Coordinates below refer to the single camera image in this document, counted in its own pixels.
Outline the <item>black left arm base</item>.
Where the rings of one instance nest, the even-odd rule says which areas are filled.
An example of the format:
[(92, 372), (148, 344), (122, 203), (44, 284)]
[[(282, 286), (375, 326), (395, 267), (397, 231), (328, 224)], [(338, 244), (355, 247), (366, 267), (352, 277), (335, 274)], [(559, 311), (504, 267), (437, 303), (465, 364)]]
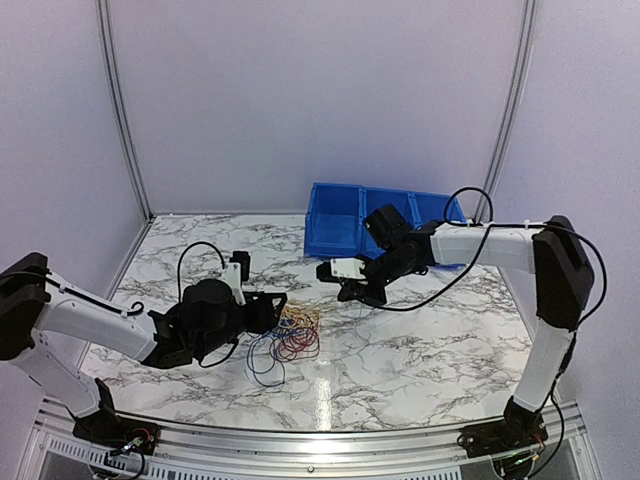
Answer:
[(73, 435), (111, 448), (112, 456), (133, 451), (152, 455), (160, 434), (159, 425), (118, 415), (107, 385), (99, 379), (95, 383), (99, 394), (97, 410), (83, 417), (71, 415)]

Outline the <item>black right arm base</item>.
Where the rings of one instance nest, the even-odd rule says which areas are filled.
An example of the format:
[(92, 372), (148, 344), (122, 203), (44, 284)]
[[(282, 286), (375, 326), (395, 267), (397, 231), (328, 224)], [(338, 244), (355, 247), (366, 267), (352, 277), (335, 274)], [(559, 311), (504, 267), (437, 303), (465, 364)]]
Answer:
[(457, 438), (468, 458), (538, 445), (548, 439), (542, 408), (527, 410), (511, 397), (498, 420), (464, 426)]

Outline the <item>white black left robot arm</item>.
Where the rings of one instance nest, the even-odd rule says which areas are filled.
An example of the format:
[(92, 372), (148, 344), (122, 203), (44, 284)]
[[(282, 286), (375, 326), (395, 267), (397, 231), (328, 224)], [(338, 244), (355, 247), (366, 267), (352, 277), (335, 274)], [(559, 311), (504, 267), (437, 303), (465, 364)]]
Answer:
[(107, 388), (56, 351), (48, 333), (64, 334), (116, 351), (159, 370), (202, 363), (243, 333), (274, 329), (287, 302), (284, 293), (251, 292), (248, 276), (232, 262), (218, 279), (187, 287), (177, 304), (160, 313), (136, 302), (121, 307), (64, 280), (32, 252), (1, 274), (1, 359), (60, 400), (106, 445), (125, 438), (126, 423), (111, 411)]

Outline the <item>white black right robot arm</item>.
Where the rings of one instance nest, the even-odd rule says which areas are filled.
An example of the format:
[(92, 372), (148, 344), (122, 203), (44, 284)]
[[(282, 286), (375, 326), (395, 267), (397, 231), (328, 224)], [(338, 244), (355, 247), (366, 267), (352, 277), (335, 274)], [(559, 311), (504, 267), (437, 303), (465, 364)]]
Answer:
[(431, 222), (396, 237), (376, 259), (332, 259), (329, 272), (341, 285), (341, 301), (357, 300), (374, 308), (385, 308), (385, 289), (392, 282), (435, 266), (483, 265), (532, 274), (539, 325), (512, 397), (520, 409), (495, 428), (496, 440), (515, 448), (533, 433), (534, 419), (527, 411), (544, 406), (588, 314), (595, 283), (594, 268), (585, 252), (588, 245), (564, 215), (539, 224)]

